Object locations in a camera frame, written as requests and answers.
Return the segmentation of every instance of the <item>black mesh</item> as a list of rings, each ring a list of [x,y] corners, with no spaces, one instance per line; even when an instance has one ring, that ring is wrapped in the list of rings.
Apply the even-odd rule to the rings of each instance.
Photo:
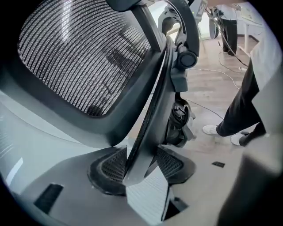
[[[19,37],[33,74],[93,116],[107,113],[149,49],[144,34],[105,0],[45,0]]]

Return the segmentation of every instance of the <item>cable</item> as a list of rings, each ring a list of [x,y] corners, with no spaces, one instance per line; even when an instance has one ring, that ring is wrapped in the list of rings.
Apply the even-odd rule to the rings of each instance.
[[[206,8],[205,10],[206,10],[206,12],[208,13],[208,15],[211,16],[211,18],[213,19],[214,23],[215,23],[215,24],[219,24],[219,23],[215,20],[215,18],[211,15],[211,13],[207,10],[207,8]],[[228,44],[228,42],[227,42],[227,40],[226,40],[226,38],[225,38],[225,36],[224,36],[222,30],[219,29],[219,31],[220,31],[220,33],[221,33],[221,35],[222,35],[222,37],[223,37],[223,40],[225,41],[227,47],[229,48],[229,50],[234,54],[234,56],[238,59],[238,61],[241,62],[241,64],[243,64],[244,66],[247,67],[247,65],[246,65],[245,63],[243,63],[243,62],[236,56],[236,54],[234,53],[234,51],[231,49],[231,47],[230,47],[230,45]]]
[[[235,82],[234,82],[233,78],[232,78],[232,77],[230,77],[229,75],[227,75],[227,74],[226,74],[226,73],[224,73],[224,72],[217,71],[217,70],[210,70],[210,69],[198,69],[198,68],[190,68],[190,69],[188,69],[188,70],[200,70],[200,71],[220,72],[220,73],[222,73],[222,74],[226,75],[227,77],[229,77],[229,78],[232,80],[232,82],[234,83],[234,86],[235,86],[237,89],[240,89],[239,87],[237,87],[237,86],[236,86],[236,84],[235,84]]]
[[[206,110],[211,111],[212,113],[216,114],[219,118],[221,118],[222,120],[224,120],[224,118],[222,118],[220,115],[218,115],[218,114],[217,114],[216,112],[214,112],[213,110],[210,110],[209,108],[204,107],[204,106],[202,106],[202,105],[200,105],[200,104],[198,104],[198,103],[195,103],[195,102],[193,102],[193,101],[191,101],[191,100],[189,100],[189,99],[185,99],[185,100],[190,101],[190,102],[192,102],[192,103],[194,103],[194,104],[196,104],[196,105],[198,105],[198,106],[201,106],[201,107],[205,108]]]
[[[229,69],[229,70],[232,71],[232,72],[241,73],[241,72],[233,71],[233,70],[230,69],[229,67],[226,67],[225,65],[223,65],[223,64],[221,63],[221,61],[220,61],[220,54],[221,54],[221,53],[223,53],[223,51],[219,52],[219,54],[218,54],[218,61],[219,61],[219,63],[220,63],[223,67]]]

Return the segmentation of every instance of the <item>floor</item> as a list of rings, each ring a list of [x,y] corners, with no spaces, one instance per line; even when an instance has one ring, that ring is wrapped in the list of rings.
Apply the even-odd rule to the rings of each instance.
[[[238,89],[234,86],[229,77],[220,72],[200,71],[195,69],[209,69],[224,72],[233,78],[237,87],[241,87],[244,73],[239,72],[239,67],[246,67],[242,65],[235,57],[229,56],[225,53],[220,53],[222,49],[218,44],[218,40],[210,39],[202,41],[200,45],[200,56],[198,63],[193,70],[187,71],[187,81],[189,86],[188,91],[183,92],[181,95],[184,99],[201,104],[202,106],[205,106],[224,117],[226,110],[232,102]],[[238,37],[238,44],[244,46],[244,37]],[[250,51],[255,45],[256,41],[250,38]],[[239,48],[236,55],[245,64],[249,63],[249,57],[245,55]],[[223,65],[238,72],[232,72],[229,69],[221,66],[218,61],[218,56]],[[207,109],[204,109],[203,107],[200,107],[192,102],[189,102],[189,104],[192,108],[192,111],[196,115],[196,119],[193,122],[193,133],[197,136],[197,138],[196,140],[187,142],[184,147],[185,149],[218,155],[241,148],[232,145],[230,142],[230,137],[215,138],[203,134],[203,126],[207,124],[217,125],[222,120],[219,116],[208,111]],[[149,101],[143,109],[138,121],[130,131],[130,138],[134,139],[137,137],[148,106]]]

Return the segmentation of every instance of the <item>black trousers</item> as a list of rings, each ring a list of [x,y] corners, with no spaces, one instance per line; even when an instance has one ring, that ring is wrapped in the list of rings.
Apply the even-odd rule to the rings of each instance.
[[[234,53],[237,51],[237,41],[238,41],[238,30],[237,30],[237,20],[227,20],[221,19],[221,27],[224,33],[224,37],[227,40],[230,48]],[[223,36],[223,52],[227,52],[229,55],[234,55],[228,48]]]
[[[258,92],[259,88],[250,60],[242,86],[228,108],[224,120],[216,128],[220,136],[231,136],[256,123],[258,125],[252,133],[256,136],[265,134],[264,125],[252,104],[252,99]]]

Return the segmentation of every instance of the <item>white cable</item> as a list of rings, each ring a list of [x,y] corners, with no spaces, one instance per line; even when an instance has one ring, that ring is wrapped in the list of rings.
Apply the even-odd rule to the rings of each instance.
[[[217,71],[217,70],[210,70],[210,69],[198,69],[198,68],[191,68],[189,70],[200,70],[200,71],[211,71],[211,72],[220,72],[224,75],[226,75],[227,77],[231,78],[232,82],[234,83],[234,86],[237,88],[237,89],[240,89],[239,87],[236,86],[234,80],[232,79],[232,77],[230,77],[229,75],[227,75],[226,73],[224,72],[221,72],[221,71]]]

